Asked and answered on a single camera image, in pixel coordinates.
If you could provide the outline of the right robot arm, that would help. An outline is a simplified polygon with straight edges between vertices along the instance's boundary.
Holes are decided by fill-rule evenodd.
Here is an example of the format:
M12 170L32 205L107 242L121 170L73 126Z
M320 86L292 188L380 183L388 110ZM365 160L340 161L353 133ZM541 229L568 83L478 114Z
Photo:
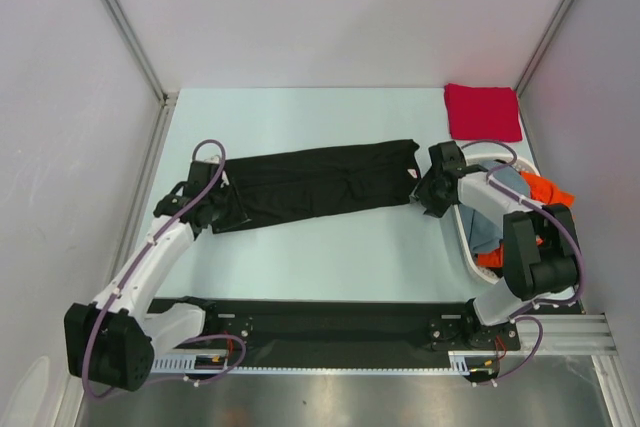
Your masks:
M440 218L463 205L482 214L502 233L502 276L469 300L457 336L474 350L487 349L519 317L542 305L571 306L583 291L584 258L573 215L563 204L542 204L497 179L517 157L486 169L466 160L454 141L429 149L431 166L413 197L427 215Z

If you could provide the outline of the black t shirt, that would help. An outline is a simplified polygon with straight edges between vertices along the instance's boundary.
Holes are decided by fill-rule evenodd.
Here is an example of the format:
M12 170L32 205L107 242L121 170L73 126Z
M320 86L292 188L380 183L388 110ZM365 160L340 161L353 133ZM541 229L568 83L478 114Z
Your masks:
M405 205L421 179L418 150L402 139L231 159L250 218L234 231Z

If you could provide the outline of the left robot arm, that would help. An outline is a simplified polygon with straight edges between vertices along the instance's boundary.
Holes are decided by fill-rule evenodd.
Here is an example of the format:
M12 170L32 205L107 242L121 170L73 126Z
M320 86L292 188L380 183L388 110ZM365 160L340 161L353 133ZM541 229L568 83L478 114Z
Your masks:
M215 190L228 194L224 161L193 161L186 181L157 205L144 242L114 279L88 304L74 303L64 316L68 368L89 396L92 386L136 391L157 358L184 344L226 351L224 373L247 353L244 339L221 330L209 305L185 299L148 317L147 311L174 264L218 217Z

